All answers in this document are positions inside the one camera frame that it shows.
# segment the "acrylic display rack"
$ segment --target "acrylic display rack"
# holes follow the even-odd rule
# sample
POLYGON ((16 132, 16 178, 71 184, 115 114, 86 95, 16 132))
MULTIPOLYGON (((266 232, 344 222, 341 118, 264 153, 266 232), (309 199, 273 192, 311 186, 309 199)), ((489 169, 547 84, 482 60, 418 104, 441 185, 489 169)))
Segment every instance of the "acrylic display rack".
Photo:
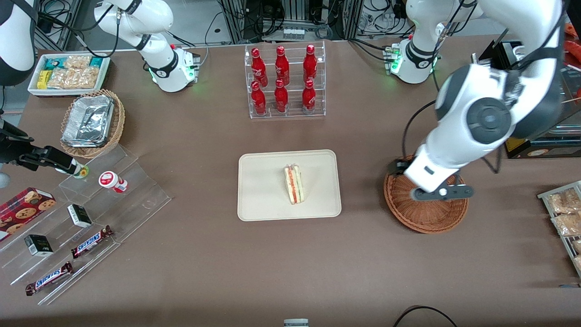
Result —
POLYGON ((277 60, 276 49, 271 47, 265 47, 263 44, 247 45, 245 49, 244 56, 244 68, 246 71, 246 91, 248 93, 248 108, 250 113, 250 118, 252 119, 269 119, 269 118, 308 118, 308 117, 320 117, 325 116, 327 112, 326 104, 327 99, 325 97, 325 90, 327 84, 325 82, 325 43, 324 42, 290 42, 284 43, 286 57, 289 59, 290 66, 290 84, 286 86, 286 90, 289 94, 289 108, 287 113, 279 113, 276 109, 276 102, 274 99, 274 90, 276 89, 275 81, 277 80, 277 74, 275 71, 274 63, 277 60), (315 97, 315 109, 310 115, 306 115, 303 112, 303 90, 304 90, 304 80, 303 80, 303 61, 307 52, 307 45, 313 44, 315 46, 315 56, 317 57, 317 77, 314 79, 313 88, 317 93, 315 97), (250 50, 252 48, 258 48, 260 50, 260 56, 266 64, 266 75, 268 77, 268 85, 262 88, 264 95, 266 96, 266 115, 259 116, 254 110, 252 103, 252 98, 250 93, 252 89, 250 84, 254 80, 254 75, 252 75, 252 56, 250 55, 250 50))
MULTIPOLYGON (((560 192, 563 192, 563 191, 566 191, 569 189, 574 189, 575 192, 577 193, 577 196, 579 198, 581 198, 581 181, 574 182, 574 183, 559 187, 557 189, 554 189, 554 190, 551 190, 551 191, 548 191, 545 193, 541 193, 537 196, 539 199, 543 200, 543 203, 544 203, 545 207, 547 208, 549 215, 551 216, 551 222, 553 223, 553 225, 555 225, 555 228, 557 229, 557 231, 559 230, 559 227, 555 224, 555 217, 557 216, 557 214, 555 214, 555 212, 553 211, 553 208, 548 203, 548 197, 552 194, 560 193, 560 192)), ((572 243, 576 240, 581 239, 581 236, 563 236, 559 232, 557 232, 557 234, 559 235, 559 238, 561 239, 561 241, 563 241, 563 244, 565 245, 565 249, 567 250, 567 253, 569 254, 569 258, 572 261, 573 258, 575 258, 576 256, 578 256, 580 254, 580 253, 577 253, 577 251, 575 251, 575 248, 573 247, 572 243)), ((577 267, 577 265, 573 264, 573 266, 575 267, 575 270, 577 270, 577 274, 581 278, 581 270, 577 267)))
POLYGON ((125 239, 143 225, 171 198, 151 179, 137 163, 137 157, 118 145, 87 163, 89 175, 85 179, 72 176, 52 191, 57 204, 19 229, 9 239, 0 243, 0 264, 10 284, 22 289, 26 285, 55 271, 70 261, 74 273, 45 286, 33 295, 38 304, 50 304, 89 270, 121 245, 125 239), (98 183, 101 173, 111 170, 128 182, 128 190, 116 193, 98 183), (81 228, 73 224, 67 207, 70 204, 85 207, 93 224, 81 228), (95 235, 106 225, 113 235, 104 239, 89 252, 73 259, 71 249, 95 235), (48 257, 35 257, 24 243, 28 234, 47 237, 54 253, 48 257))

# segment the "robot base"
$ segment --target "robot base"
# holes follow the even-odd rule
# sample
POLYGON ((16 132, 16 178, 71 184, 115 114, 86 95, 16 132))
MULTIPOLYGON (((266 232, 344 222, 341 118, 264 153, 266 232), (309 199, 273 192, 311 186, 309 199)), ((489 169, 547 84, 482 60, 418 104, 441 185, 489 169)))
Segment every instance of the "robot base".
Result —
POLYGON ((385 63, 385 70, 388 75, 395 75, 406 83, 419 84, 428 79, 432 68, 427 60, 424 68, 416 67, 406 53, 406 46, 409 42, 410 40, 403 40, 400 43, 394 43, 391 49, 383 51, 384 59, 394 60, 394 62, 385 63))
POLYGON ((178 55, 178 63, 167 77, 157 77, 151 70, 149 71, 153 81, 165 92, 177 92, 191 83, 198 82, 200 57, 194 58, 191 52, 183 49, 174 49, 174 51, 178 55))

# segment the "cookie box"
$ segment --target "cookie box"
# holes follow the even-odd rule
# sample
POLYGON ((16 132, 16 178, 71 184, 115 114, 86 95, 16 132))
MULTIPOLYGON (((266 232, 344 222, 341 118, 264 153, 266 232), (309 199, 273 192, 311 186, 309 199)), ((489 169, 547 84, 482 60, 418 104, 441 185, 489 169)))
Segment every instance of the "cookie box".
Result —
POLYGON ((56 201, 50 193, 29 187, 0 205, 0 241, 55 204, 56 201))

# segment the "wicker basket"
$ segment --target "wicker basket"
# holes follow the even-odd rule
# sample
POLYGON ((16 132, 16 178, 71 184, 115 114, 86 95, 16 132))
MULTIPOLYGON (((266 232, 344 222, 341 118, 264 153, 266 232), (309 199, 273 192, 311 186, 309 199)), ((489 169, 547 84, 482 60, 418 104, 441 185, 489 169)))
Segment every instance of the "wicker basket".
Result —
MULTIPOLYGON (((125 123, 125 109, 123 108, 123 104, 121 103, 121 101, 119 100, 115 93, 108 90, 99 90, 97 92, 83 94, 81 97, 88 98, 96 97, 98 95, 107 95, 108 97, 111 97, 115 100, 113 117, 111 118, 111 127, 109 129, 109 140, 103 147, 100 148, 73 148, 69 147, 68 145, 65 145, 63 141, 61 141, 60 146, 63 147, 64 151, 67 154, 70 154, 75 157, 92 159, 102 152, 112 150, 115 147, 115 145, 119 143, 119 139, 121 138, 121 134, 123 133, 123 124, 125 123)), ((67 113, 64 115, 63 123, 60 125, 61 133, 64 133, 64 128, 67 126, 71 109, 73 109, 73 104, 69 106, 69 110, 67 110, 67 113)))
MULTIPOLYGON (((448 185, 454 183, 448 177, 448 185)), ((383 194, 389 209, 402 224, 420 233, 435 234, 448 232, 456 227, 466 215, 468 199, 448 201, 415 201, 410 192, 417 186, 404 175, 385 176, 383 194)))

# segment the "coca-cola bottle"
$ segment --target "coca-cola bottle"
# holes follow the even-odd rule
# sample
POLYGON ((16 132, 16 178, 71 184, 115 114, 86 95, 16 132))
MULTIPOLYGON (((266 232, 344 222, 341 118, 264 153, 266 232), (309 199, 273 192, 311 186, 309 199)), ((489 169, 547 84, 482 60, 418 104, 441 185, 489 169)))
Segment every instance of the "coca-cola bottle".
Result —
POLYGON ((315 111, 315 97, 317 93, 313 89, 313 80, 307 80, 303 90, 303 112, 310 115, 315 111))
POLYGON ((277 79, 277 89, 274 90, 274 98, 277 101, 277 110, 285 113, 289 108, 289 94, 286 91, 285 83, 282 79, 277 79))
POLYGON ((285 85, 291 82, 291 71, 289 68, 289 59, 285 55, 285 47, 277 47, 277 61, 274 63, 277 70, 277 78, 281 79, 285 85))
POLYGON ((252 88, 252 93, 250 93, 250 97, 252 98, 252 103, 254 105, 254 111, 259 116, 266 115, 266 97, 264 96, 264 92, 260 89, 260 85, 257 81, 252 81, 250 84, 252 88))
POLYGON ((260 83, 260 86, 266 87, 268 85, 268 77, 266 77, 266 65, 264 60, 260 57, 260 51, 253 48, 252 51, 252 75, 254 80, 260 83))
POLYGON ((306 83, 309 79, 317 77, 317 57, 315 57, 315 46, 307 45, 307 55, 303 61, 303 80, 306 83))

